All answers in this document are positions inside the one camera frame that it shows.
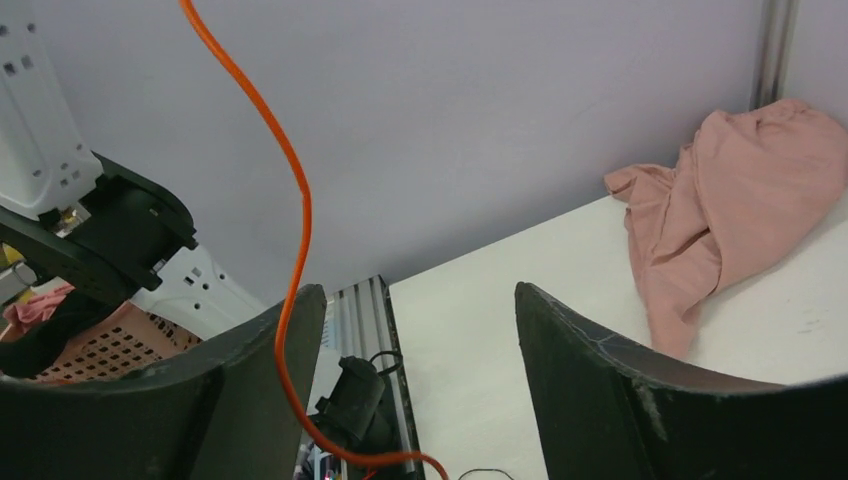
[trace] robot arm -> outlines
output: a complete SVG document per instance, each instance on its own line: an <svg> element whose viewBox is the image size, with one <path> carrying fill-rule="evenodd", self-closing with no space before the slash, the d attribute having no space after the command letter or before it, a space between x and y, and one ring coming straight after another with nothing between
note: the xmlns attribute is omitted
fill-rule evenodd
<svg viewBox="0 0 848 480"><path fill-rule="evenodd" d="M182 202L82 141L29 2L0 2L0 65L0 241L42 276L203 339L261 313L198 245Z"/></svg>

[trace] gray wall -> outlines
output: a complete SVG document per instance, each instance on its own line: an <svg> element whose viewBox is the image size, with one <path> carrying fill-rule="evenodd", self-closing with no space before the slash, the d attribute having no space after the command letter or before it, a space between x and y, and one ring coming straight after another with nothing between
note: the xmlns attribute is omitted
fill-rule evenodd
<svg viewBox="0 0 848 480"><path fill-rule="evenodd" d="M783 94L848 126L848 2L799 2Z"/></svg>
<svg viewBox="0 0 848 480"><path fill-rule="evenodd" d="M266 301L299 194L176 0L33 0L93 149L185 201ZM711 110L744 109L760 2L196 0L277 112L314 189L307 281L397 280L670 163Z"/></svg>

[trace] electrical cord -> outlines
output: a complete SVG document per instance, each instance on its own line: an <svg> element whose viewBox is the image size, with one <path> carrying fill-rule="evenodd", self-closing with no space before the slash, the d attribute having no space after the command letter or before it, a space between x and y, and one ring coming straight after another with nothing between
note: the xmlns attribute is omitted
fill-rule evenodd
<svg viewBox="0 0 848 480"><path fill-rule="evenodd" d="M280 144L280 148L289 162L289 166L291 167L292 173L297 181L297 186L303 197L303 227L301 230L300 248L297 252L297 261L295 262L294 270L292 271L289 288L286 293L285 300L283 301L283 309L280 312L280 320L277 324L277 335L274 338L274 358L277 373L280 376L280 382L283 385L283 391L286 394L286 399L288 399L292 412L295 417L297 417L298 422L300 422L303 426L303 429L306 430L306 433L312 437L315 443L322 450L353 465L379 468L401 464L409 460L420 460L429 463L433 468L435 468L439 473L439 476L442 477L442 480L450 480L445 467L443 467L442 464L440 464L435 458L422 452L396 452L383 453L379 455L361 455L349 452L324 436L324 434L318 430L315 424L312 423L306 415L306 409L303 407L303 404L301 404L300 399L297 396L297 392L295 392L291 376L289 375L288 366L286 365L285 343L289 319L291 318L292 308L294 307L294 299L297 295L297 287L300 285L300 279L303 276L303 268L306 265L306 256L309 253L309 243L312 237L312 193L309 190L309 182L306 180L306 174L303 171L300 160L297 158L297 153L295 152L294 147L286 136L283 127L280 126L280 123L277 121L276 117L274 117L274 113L268 107L268 104L265 103L262 95L259 94L259 91L256 90L256 87L253 86L253 83L247 78L247 75L245 75L241 68L239 68L233 59L230 58L229 54L227 54L223 47L221 47L212 35L212 32L210 32L203 23L203 20L200 18L200 15L197 13L197 10L192 4L192 0L179 0L179 2L186 19L188 19L192 28L194 28L197 36L200 37L206 45L206 48L208 48L215 58L218 59L221 66L227 70L227 72L233 77L233 80L238 83L244 93L248 96L248 98L250 98L250 101L262 116L262 119L265 121L268 129L270 129L271 133L274 135L277 143Z"/></svg>
<svg viewBox="0 0 848 480"><path fill-rule="evenodd" d="M375 353L374 355L371 356L371 360L368 360L368 362L374 363L374 360L377 360L378 358L380 358L384 355L391 355L391 356L395 357L396 361L395 361L395 364L392 365L391 367L387 367L384 370L380 370L379 372L377 372L377 375L379 375L381 377L395 373L398 370L400 370L400 367L403 366L403 355L400 352L398 352L397 350L383 350L382 352L377 352L377 353Z"/></svg>
<svg viewBox="0 0 848 480"><path fill-rule="evenodd" d="M501 473L506 478L508 478L509 480L515 480L514 478L512 478L512 475L510 475L506 472L506 470L501 470L500 468L472 468L471 470L460 475L457 480L462 480L463 478L467 477L468 475L471 475L472 473L483 473L483 472Z"/></svg>

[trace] plastic basket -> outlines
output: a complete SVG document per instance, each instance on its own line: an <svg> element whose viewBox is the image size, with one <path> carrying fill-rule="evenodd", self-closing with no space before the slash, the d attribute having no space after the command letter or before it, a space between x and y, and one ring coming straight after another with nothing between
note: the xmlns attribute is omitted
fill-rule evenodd
<svg viewBox="0 0 848 480"><path fill-rule="evenodd" d="M0 342L14 341L22 334L10 325L0 335ZM108 318L71 339L52 367L28 380L50 384L114 380L200 342L188 330L124 303Z"/></svg>

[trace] table surface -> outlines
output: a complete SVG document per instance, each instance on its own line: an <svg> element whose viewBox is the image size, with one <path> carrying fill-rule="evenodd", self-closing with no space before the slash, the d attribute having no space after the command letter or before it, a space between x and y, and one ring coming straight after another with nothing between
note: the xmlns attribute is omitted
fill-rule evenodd
<svg viewBox="0 0 848 480"><path fill-rule="evenodd" d="M546 477L516 333L517 282L649 342L624 210L606 197L391 285L419 441L452 478L475 467ZM783 384L848 372L846 286L843 199L779 265L705 302L689 361Z"/></svg>

